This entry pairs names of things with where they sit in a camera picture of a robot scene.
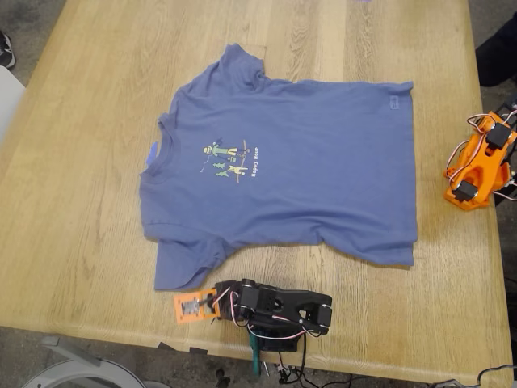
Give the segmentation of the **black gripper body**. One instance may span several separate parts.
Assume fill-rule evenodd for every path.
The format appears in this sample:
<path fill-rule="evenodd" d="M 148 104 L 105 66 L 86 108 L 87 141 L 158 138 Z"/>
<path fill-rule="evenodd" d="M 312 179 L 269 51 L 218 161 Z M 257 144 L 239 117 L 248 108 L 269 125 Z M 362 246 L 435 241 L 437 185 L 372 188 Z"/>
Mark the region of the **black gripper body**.
<path fill-rule="evenodd" d="M 241 301 L 242 282 L 240 280 L 226 280 L 215 284 L 216 297 L 223 296 L 213 304 L 220 320 L 232 321 L 235 318 L 237 323 L 242 321 Z"/>

